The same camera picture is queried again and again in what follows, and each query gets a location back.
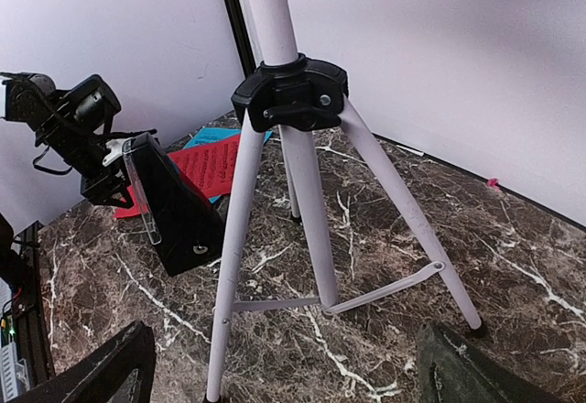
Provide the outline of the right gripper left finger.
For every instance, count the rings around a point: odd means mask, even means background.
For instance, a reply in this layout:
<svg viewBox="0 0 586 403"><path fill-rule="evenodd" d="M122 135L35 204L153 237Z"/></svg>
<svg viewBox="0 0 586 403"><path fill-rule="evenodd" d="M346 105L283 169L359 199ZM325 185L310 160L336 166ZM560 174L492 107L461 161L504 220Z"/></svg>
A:
<svg viewBox="0 0 586 403"><path fill-rule="evenodd" d="M154 384L153 329L133 321L67 371L15 402L148 402Z"/></svg>

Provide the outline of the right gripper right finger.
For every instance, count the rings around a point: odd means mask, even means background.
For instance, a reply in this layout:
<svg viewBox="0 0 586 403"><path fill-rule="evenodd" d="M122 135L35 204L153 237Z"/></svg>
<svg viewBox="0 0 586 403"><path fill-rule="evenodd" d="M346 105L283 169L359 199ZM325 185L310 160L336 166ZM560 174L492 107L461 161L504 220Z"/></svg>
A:
<svg viewBox="0 0 586 403"><path fill-rule="evenodd" d="M417 334L421 402L559 402L501 367L449 326L430 321Z"/></svg>

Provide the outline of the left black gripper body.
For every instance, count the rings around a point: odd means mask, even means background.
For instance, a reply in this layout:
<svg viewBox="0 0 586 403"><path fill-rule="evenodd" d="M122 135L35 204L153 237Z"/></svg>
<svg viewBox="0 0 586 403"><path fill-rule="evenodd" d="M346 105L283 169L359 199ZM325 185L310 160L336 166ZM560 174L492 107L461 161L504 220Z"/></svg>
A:
<svg viewBox="0 0 586 403"><path fill-rule="evenodd" d="M128 189L130 185L125 166L111 165L94 177L81 177L81 195L95 206L130 209L135 205Z"/></svg>

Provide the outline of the black metronome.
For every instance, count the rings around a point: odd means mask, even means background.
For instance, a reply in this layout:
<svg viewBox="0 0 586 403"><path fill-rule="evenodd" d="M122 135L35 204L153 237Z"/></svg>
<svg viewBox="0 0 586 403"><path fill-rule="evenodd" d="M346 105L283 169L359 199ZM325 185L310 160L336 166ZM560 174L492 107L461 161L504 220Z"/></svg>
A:
<svg viewBox="0 0 586 403"><path fill-rule="evenodd" d="M148 133L126 140L122 158L150 243L171 277L222 252L225 224Z"/></svg>

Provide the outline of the white music stand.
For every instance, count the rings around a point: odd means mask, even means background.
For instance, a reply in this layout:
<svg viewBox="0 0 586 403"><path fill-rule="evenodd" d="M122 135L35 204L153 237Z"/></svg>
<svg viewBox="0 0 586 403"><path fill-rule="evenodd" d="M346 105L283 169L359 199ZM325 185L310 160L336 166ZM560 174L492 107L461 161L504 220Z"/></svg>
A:
<svg viewBox="0 0 586 403"><path fill-rule="evenodd" d="M277 125L288 173L291 211L303 224L318 294L313 303L339 314L413 287L439 275L473 331L483 321L407 185L347 96L342 69L299 53L288 0L248 0L263 62L233 95L242 133L235 164L219 283L212 324L212 345L205 398L217 402L233 314L244 310L280 310L307 305L306 300L237 301L242 253L266 130ZM347 301L340 301L331 251L320 167L313 132L338 126L426 252L429 262L415 274Z"/></svg>

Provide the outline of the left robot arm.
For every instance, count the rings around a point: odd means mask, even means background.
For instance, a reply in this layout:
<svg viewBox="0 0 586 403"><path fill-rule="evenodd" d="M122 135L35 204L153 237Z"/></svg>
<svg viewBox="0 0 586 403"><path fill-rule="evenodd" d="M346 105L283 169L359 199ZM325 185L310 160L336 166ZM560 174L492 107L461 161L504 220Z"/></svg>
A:
<svg viewBox="0 0 586 403"><path fill-rule="evenodd" d="M98 74L69 90L58 89L46 74L1 74L5 86L5 120L26 124L35 134L35 145L54 150L68 165L65 170L43 167L37 157L33 168L64 176L81 175L81 196L94 205L129 209L134 203L124 161L115 157L105 164L111 147L135 132L115 132L114 116L121 104Z"/></svg>

